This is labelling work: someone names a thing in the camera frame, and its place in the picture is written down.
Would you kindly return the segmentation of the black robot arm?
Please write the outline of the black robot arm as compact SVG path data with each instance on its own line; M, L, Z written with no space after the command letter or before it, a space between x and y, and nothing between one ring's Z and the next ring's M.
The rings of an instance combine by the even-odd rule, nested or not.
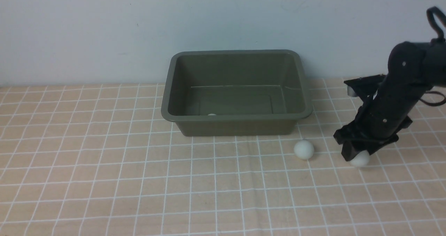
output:
M347 93L363 104L355 119L333 137L342 146L347 162L360 152L373 155L398 141L398 132L408 128L408 114L425 94L438 94L433 87L445 87L445 41L403 42L389 55L388 73L346 80Z

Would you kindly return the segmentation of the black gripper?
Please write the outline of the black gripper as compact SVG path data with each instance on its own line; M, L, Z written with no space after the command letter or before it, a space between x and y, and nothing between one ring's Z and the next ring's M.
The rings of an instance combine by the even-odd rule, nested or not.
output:
M333 137L339 145L342 145L341 155L344 157L344 160L349 162L362 151L367 151L369 155L373 155L383 147L397 142L399 140L397 133L401 129L408 128L411 123L412 120L403 120L402 124L389 138L378 139L362 133L355 125L355 122L352 121L341 129L336 130Z

